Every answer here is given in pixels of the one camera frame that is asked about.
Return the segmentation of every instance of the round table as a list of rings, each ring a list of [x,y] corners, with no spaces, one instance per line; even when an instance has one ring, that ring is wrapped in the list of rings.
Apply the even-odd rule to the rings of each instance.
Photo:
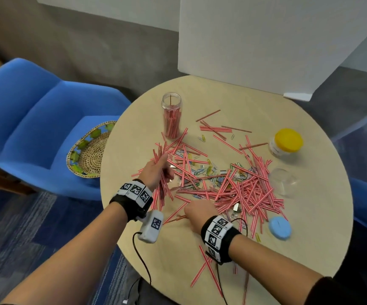
[[[229,168],[230,163],[240,162],[244,167],[248,164],[244,156],[213,138],[212,132],[200,131],[200,123],[195,120],[217,109],[221,111],[206,118],[210,126],[224,125],[252,131],[233,130],[233,140],[231,133],[223,133],[227,142],[235,147],[239,143],[246,144],[244,134],[248,134],[252,144],[257,144],[268,142],[281,128],[293,128],[301,133],[303,148],[297,156],[287,160],[272,156],[267,145],[255,148],[258,156],[273,160],[270,171],[283,168],[299,180],[294,195],[284,201],[284,214],[293,229],[291,238],[287,241],[275,239],[265,223],[260,239],[270,249],[325,276],[333,276],[347,252],[353,227],[349,180],[336,149],[319,125],[294,102],[277,94],[195,76],[173,79],[149,90],[122,114],[108,139],[100,178],[103,206],[106,207],[120,186],[131,179],[131,174],[153,157],[152,149],[157,149],[155,143],[163,144],[161,100],[167,92],[176,92],[182,97],[181,130],[188,128],[184,142],[208,154],[219,169]],[[198,139],[202,135],[205,135],[206,142]],[[182,203],[178,199],[166,198],[165,218]],[[140,226],[140,222],[129,222],[118,245],[137,272],[149,281],[131,241]],[[224,304],[207,268],[190,287],[204,260],[198,248],[201,239],[192,233],[187,220],[163,226],[154,244],[138,239],[135,243],[149,268],[152,285],[168,298],[181,305]],[[226,263],[219,270],[227,302],[241,305],[245,271],[239,269],[233,274],[233,263]],[[250,276],[247,304],[275,303],[276,300]]]

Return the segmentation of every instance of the wristband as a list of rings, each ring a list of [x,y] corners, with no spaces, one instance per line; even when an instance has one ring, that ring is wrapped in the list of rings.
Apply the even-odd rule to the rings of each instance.
[[[110,203],[119,203],[124,208],[128,221],[130,221],[136,217],[144,218],[152,200],[150,189],[141,180],[134,179],[121,186]]]
[[[220,265],[232,261],[229,257],[229,247],[237,234],[240,232],[231,222],[222,216],[212,216],[201,231],[202,240],[208,248],[206,254]]]

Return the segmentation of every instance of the jar lid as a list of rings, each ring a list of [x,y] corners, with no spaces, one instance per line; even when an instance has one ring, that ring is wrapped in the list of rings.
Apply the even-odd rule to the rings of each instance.
[[[278,148],[289,153],[297,152],[303,146],[301,135],[291,128],[281,129],[275,134],[274,140]]]

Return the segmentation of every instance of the carpet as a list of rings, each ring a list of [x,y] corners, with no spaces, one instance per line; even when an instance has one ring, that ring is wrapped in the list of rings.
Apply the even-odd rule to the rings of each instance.
[[[98,201],[0,191],[0,301],[102,211]],[[121,304],[126,261],[117,247],[89,304]]]

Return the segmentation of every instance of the black sleeve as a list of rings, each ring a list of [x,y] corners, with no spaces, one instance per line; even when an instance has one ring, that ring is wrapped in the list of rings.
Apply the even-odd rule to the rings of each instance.
[[[362,296],[349,291],[331,277],[323,277],[313,286],[306,298],[305,305],[316,304],[353,304],[367,305],[367,300]]]

